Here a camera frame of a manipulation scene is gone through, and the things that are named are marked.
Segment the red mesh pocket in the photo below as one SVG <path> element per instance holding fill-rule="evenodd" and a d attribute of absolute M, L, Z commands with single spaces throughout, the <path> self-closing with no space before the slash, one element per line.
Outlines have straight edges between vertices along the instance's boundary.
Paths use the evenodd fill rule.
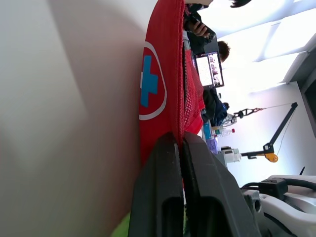
<path fill-rule="evenodd" d="M 185 51 L 186 101 L 184 107 L 184 130 L 197 134 L 203 125 L 201 109 L 204 108 L 203 86 L 192 63 L 191 51 Z"/>

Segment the laptop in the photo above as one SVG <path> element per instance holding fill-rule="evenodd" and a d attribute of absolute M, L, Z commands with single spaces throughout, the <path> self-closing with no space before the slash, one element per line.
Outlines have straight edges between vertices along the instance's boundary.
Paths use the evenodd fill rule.
<path fill-rule="evenodd" d="M 218 52 L 195 55 L 194 65 L 203 87 L 209 87 L 210 85 L 215 87 L 224 86 L 222 67 Z"/>

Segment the water bottle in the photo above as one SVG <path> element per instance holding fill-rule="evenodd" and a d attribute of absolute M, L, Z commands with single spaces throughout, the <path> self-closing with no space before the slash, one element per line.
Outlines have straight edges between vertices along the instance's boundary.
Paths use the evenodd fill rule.
<path fill-rule="evenodd" d="M 224 128 L 223 126 L 212 127 L 213 137 L 226 137 L 232 133 L 235 133 L 235 129 Z"/>

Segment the hand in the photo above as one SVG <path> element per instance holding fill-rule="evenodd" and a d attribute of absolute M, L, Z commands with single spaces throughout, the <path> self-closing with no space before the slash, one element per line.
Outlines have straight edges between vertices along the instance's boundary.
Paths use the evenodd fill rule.
<path fill-rule="evenodd" d="M 202 36 L 202 37 L 209 37 L 210 33 L 206 32 L 207 28 L 205 25 L 202 23 L 200 26 L 200 21 L 197 21 L 195 25 L 193 23 L 189 23 L 189 29 L 192 31 L 196 36 Z"/>

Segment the ceiling light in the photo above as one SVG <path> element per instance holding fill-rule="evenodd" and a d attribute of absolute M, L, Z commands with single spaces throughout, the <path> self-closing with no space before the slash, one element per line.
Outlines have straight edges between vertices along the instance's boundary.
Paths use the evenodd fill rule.
<path fill-rule="evenodd" d="M 266 49 L 265 57 L 275 57 L 303 47 L 316 32 L 316 9 L 284 18 Z"/>

